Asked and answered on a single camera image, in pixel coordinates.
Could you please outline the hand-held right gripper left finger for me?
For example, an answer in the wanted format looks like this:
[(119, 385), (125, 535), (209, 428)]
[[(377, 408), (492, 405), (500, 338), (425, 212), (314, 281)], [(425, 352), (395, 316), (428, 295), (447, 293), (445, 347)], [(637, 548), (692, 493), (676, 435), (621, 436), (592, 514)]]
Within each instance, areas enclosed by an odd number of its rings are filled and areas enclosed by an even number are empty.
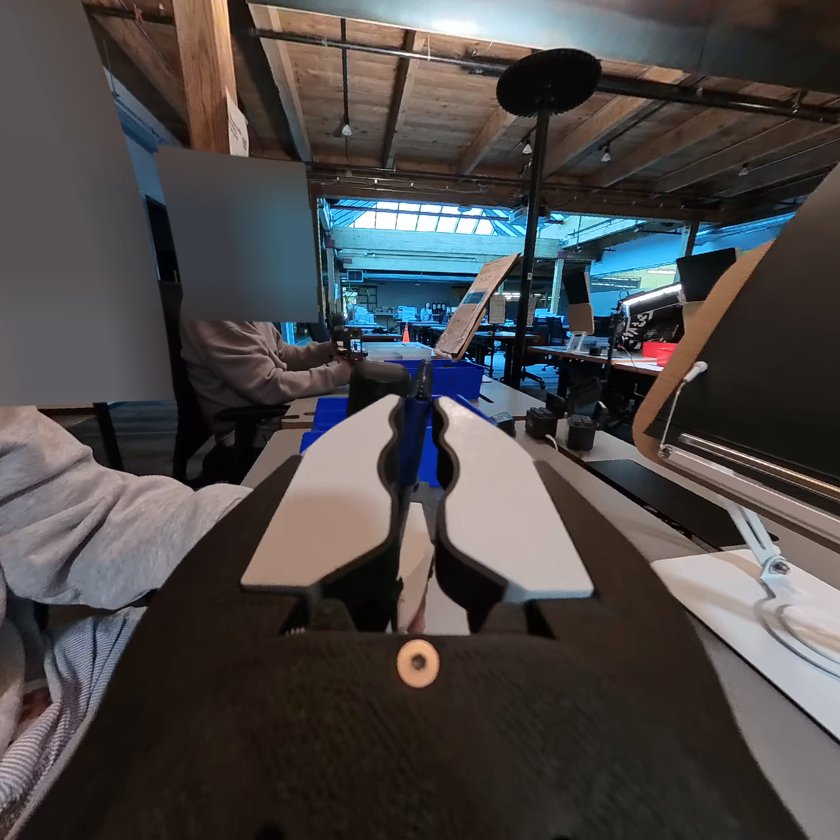
[(403, 399), (344, 419), (298, 459), (241, 584), (297, 594), (391, 594), (399, 567), (396, 494)]

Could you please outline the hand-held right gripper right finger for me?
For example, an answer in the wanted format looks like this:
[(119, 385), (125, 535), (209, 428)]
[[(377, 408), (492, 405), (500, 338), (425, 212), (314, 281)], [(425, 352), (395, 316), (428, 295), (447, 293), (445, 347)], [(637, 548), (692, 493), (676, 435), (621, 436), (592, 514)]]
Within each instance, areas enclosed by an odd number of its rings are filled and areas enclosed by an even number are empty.
[(467, 404), (433, 404), (436, 573), (458, 604), (586, 598), (594, 585), (533, 459)]

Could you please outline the blue pen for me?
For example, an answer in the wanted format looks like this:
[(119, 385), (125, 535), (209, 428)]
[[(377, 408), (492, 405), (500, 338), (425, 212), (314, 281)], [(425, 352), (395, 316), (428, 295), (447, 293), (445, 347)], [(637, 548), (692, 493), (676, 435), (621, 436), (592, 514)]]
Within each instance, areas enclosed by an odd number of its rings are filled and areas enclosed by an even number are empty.
[(433, 402), (434, 367), (421, 360), (403, 402), (403, 428), (399, 447), (398, 485), (414, 488)]

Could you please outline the person's left forearm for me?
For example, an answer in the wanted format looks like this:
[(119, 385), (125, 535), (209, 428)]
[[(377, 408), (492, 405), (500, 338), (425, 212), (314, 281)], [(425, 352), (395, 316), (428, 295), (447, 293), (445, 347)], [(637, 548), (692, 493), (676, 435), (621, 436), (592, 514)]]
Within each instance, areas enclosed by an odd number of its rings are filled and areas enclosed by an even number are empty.
[(126, 606), (250, 493), (103, 467), (33, 406), (2, 408), (1, 456), (2, 601)]

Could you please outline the small blue storage bin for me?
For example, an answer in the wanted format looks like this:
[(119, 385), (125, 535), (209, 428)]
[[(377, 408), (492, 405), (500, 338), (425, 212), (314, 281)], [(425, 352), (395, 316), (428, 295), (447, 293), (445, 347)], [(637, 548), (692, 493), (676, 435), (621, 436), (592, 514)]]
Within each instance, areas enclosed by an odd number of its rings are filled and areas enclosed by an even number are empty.
[(451, 361), (440, 358), (391, 359), (386, 362), (405, 367), (412, 379), (417, 378), (420, 365), (428, 363), (428, 368), (432, 373), (428, 382), (420, 386), (419, 393), (422, 397), (463, 396), (468, 401), (475, 401), (480, 397), (480, 387), (484, 378), (484, 369), (481, 365), (466, 360)]

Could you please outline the cardboard panel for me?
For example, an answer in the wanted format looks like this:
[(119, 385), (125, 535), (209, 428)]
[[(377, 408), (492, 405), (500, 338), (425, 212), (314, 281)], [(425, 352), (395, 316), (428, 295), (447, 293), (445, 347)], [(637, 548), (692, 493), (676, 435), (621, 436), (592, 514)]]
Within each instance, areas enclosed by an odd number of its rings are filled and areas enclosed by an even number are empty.
[(519, 254), (501, 257), (487, 262), (479, 270), (476, 279), (434, 346), (434, 357), (450, 361), (461, 360), (484, 318), (491, 296), (506, 279), (511, 269), (519, 262)]

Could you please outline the black desk mat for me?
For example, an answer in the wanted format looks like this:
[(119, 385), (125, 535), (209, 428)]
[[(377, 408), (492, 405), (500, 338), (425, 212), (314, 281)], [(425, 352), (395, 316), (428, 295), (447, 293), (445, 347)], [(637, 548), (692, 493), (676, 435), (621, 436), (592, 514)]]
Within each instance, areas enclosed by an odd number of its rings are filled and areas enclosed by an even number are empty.
[(590, 461), (586, 467), (701, 548), (721, 551), (746, 546), (723, 507), (631, 459)]

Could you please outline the black office chair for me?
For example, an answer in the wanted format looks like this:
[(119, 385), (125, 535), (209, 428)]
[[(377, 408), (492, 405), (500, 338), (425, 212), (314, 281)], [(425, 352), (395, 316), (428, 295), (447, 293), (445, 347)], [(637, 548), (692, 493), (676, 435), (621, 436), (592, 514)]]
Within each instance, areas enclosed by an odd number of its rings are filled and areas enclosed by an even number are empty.
[[(212, 430), (205, 421), (196, 393), (190, 383), (182, 358), (180, 314), (183, 298), (182, 285), (174, 281), (159, 281), (164, 327), (171, 363), (171, 378), (177, 406), (177, 429), (173, 454), (173, 477), (187, 482), (188, 460), (212, 437)], [(234, 444), (228, 450), (222, 466), (223, 477), (239, 482), (245, 478), (256, 462), (256, 434), (259, 425), (283, 417), (288, 405), (246, 406), (224, 410), (220, 417), (234, 424)]]

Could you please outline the long wooden desk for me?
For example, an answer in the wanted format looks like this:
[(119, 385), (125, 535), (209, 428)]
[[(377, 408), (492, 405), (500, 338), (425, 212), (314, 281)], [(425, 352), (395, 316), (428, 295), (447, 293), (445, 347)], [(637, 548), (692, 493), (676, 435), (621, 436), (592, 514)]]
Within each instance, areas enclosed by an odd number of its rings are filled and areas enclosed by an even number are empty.
[(607, 351), (601, 355), (591, 355), (583, 352), (571, 352), (557, 346), (539, 345), (529, 347), (527, 350), (537, 354), (547, 355), (552, 359), (582, 361), (599, 365), (609, 364), (619, 370), (652, 376), (658, 376), (664, 369), (662, 366), (656, 364), (656, 358), (626, 352), (614, 352), (612, 356), (609, 356)]

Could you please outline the black monitor with cardboard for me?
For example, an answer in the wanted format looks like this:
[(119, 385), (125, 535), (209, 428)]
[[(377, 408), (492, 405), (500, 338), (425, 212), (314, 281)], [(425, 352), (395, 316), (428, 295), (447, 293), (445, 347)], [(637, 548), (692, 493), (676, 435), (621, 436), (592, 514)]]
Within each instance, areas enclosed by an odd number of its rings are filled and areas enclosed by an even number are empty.
[(590, 273), (587, 268), (576, 270), (563, 278), (563, 288), (568, 299), (567, 318), (572, 333), (595, 334), (592, 308)]
[(740, 256), (739, 248), (721, 248), (676, 260), (683, 306), (703, 302), (721, 276)]

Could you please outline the black-white patterned board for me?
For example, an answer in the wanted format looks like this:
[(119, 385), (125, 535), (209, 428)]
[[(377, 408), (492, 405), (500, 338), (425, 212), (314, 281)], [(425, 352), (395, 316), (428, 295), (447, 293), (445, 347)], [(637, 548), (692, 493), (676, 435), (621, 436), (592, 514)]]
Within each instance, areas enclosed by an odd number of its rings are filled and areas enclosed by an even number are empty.
[(629, 353), (641, 353), (645, 342), (680, 341), (684, 335), (684, 303), (679, 283), (625, 299), (626, 320), (619, 335), (621, 347)]

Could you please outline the paper sheet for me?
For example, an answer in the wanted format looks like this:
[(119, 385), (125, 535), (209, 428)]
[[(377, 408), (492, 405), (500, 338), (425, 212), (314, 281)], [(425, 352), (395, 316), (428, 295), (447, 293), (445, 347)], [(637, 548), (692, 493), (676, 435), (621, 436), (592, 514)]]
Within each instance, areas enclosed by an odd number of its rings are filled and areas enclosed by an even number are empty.
[(226, 91), (227, 134), (229, 153), (249, 157), (249, 132), (246, 116), (238, 107), (236, 97)]

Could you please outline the cardboard-backed monitor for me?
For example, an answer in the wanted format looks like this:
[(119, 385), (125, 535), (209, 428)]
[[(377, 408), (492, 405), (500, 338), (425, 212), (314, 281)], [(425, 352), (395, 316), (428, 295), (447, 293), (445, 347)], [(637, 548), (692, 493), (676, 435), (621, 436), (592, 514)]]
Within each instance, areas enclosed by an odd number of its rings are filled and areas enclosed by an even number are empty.
[(792, 522), (838, 519), (839, 171), (700, 305), (637, 411), (647, 458)]

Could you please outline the black pole stand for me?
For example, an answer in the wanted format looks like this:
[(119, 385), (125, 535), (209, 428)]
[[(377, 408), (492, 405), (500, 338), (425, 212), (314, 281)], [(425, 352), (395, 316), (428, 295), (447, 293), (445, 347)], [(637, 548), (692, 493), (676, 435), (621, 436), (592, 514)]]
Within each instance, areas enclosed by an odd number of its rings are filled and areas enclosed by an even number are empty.
[(502, 74), (497, 84), (498, 103), (507, 112), (537, 119), (532, 141), (517, 328), (512, 348), (507, 354), (505, 377), (505, 383), (516, 389), (521, 383), (550, 118), (585, 102), (594, 92), (601, 75), (601, 63), (591, 54), (579, 49), (550, 49), (520, 59)]

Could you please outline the wooden post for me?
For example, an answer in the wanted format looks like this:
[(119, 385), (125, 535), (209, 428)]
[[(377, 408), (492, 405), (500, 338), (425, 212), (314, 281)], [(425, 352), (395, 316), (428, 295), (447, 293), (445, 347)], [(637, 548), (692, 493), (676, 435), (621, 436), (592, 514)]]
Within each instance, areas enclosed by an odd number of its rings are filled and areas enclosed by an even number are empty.
[(227, 95), (236, 100), (226, 1), (174, 1), (192, 148), (230, 154)]

